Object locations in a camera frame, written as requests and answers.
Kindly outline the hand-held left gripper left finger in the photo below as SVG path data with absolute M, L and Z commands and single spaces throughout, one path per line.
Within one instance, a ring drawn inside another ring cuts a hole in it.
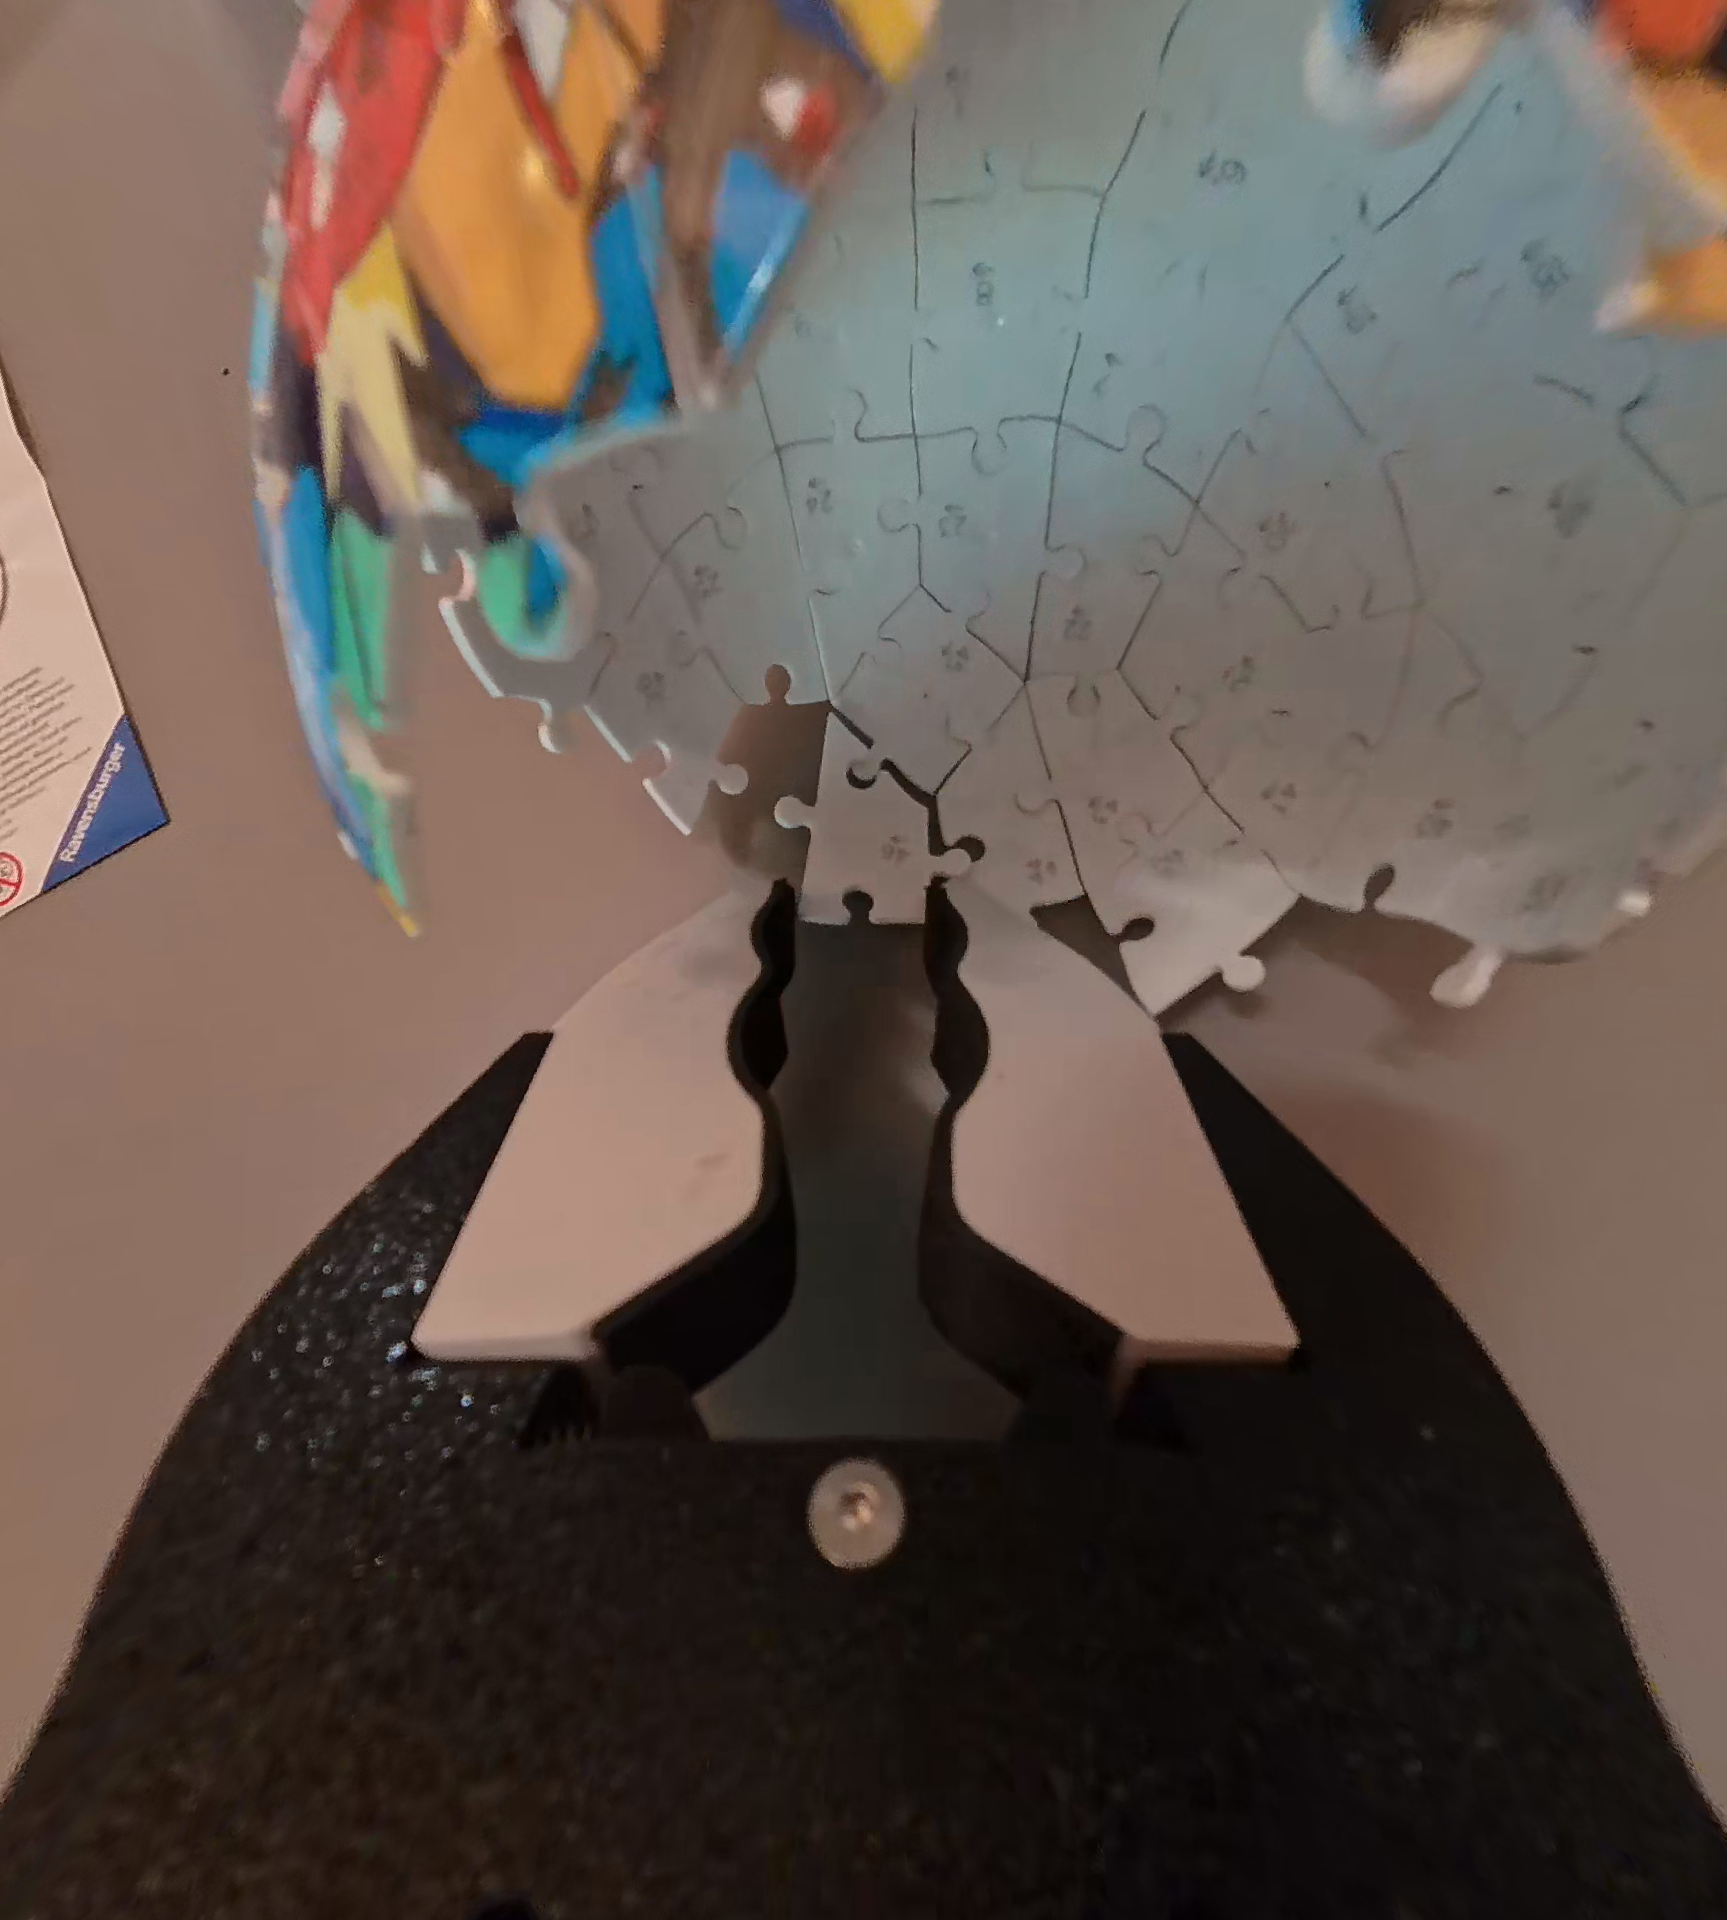
M 418 1319 L 420 1359 L 650 1366 L 704 1388 L 778 1329 L 794 962 L 796 891 L 746 880 L 570 1009 Z

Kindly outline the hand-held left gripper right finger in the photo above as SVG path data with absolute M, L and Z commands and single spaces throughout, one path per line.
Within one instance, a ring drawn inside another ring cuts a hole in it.
M 928 898 L 924 1308 L 1008 1388 L 1279 1365 L 1299 1334 L 1156 1022 L 976 884 Z

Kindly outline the white puzzle piece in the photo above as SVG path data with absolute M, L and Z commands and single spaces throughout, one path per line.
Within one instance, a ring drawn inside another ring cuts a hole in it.
M 814 927 L 848 924 L 850 898 L 864 898 L 878 927 L 924 924 L 928 891 L 970 876 L 976 862 L 964 846 L 934 850 L 926 803 L 892 767 L 846 749 L 824 760 L 814 800 L 778 800 L 776 822 L 808 834 L 798 914 Z

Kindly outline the colourful puzzle ball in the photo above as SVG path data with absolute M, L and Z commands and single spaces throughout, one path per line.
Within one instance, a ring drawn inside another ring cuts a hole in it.
M 828 710 L 1156 1014 L 1727 839 L 1727 5 L 300 5 L 256 516 L 416 931 L 410 564 L 690 832 Z

